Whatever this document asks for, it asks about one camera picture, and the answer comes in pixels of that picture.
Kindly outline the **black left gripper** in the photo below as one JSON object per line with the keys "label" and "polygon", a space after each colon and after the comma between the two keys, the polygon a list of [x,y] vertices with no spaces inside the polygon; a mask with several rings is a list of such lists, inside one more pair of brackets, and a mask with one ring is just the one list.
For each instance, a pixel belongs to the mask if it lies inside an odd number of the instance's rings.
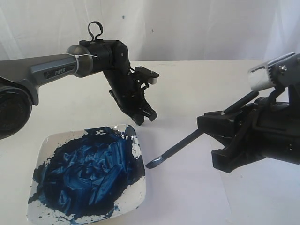
{"label": "black left gripper", "polygon": [[144,96],[147,82],[138,72],[130,70],[123,73],[118,69],[106,69],[105,77],[111,86],[111,95],[118,107],[127,114],[133,122],[140,126],[147,117],[150,121],[157,118],[157,113],[151,108]]}

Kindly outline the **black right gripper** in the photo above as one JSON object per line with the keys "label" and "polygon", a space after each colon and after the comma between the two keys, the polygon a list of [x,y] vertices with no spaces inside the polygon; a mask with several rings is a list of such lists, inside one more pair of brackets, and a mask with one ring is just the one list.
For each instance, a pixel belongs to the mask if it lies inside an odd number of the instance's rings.
{"label": "black right gripper", "polygon": [[207,112],[197,117],[196,137],[207,134],[224,145],[211,151],[214,168],[231,173],[265,158],[299,164],[300,86],[288,87],[288,102],[276,101],[282,91],[276,88],[268,97],[250,92],[240,106],[248,111]]}

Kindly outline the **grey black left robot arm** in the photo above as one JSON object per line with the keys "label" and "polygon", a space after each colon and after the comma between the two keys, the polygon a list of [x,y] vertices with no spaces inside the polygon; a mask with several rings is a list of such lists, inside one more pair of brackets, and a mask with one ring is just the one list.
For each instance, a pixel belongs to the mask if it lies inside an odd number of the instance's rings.
{"label": "grey black left robot arm", "polygon": [[144,91],[158,73],[144,67],[132,68],[127,46],[118,40],[82,40],[64,54],[3,60],[0,63],[0,137],[10,137],[27,123],[32,107],[38,105],[41,86],[68,75],[84,78],[102,72],[110,95],[120,110],[137,125],[157,117]]}

